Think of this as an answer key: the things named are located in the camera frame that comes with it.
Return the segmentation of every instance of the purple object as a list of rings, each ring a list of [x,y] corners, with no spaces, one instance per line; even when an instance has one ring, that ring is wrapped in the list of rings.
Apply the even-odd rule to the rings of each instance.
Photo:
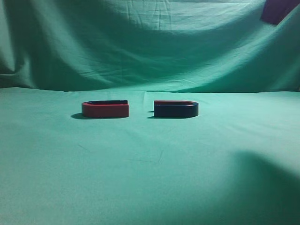
[[[298,4],[300,0],[266,0],[261,20],[278,25]]]

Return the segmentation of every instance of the green fabric tabletop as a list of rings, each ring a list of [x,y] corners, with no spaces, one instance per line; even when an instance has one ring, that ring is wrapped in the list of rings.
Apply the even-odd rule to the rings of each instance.
[[[81,103],[128,100],[130,117]],[[153,118],[153,100],[200,115]],[[300,93],[0,89],[1,225],[298,225]]]

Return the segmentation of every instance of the red magnet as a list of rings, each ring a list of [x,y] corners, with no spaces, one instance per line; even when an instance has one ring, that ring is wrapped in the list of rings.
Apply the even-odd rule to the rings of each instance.
[[[129,117],[129,105],[126,100],[83,102],[82,114],[91,118]]]

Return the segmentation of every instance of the green backdrop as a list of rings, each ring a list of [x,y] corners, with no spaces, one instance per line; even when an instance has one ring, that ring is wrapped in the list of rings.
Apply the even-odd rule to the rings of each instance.
[[[0,87],[296,90],[300,8],[264,0],[0,0]]]

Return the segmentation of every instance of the green cloth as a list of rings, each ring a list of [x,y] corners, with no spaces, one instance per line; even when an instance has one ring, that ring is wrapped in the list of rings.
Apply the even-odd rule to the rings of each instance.
[[[300,86],[300,7],[265,0],[0,0],[0,87],[264,92]]]
[[[130,117],[80,115],[110,99]],[[299,225],[299,112],[297,92],[0,89],[0,224]]]

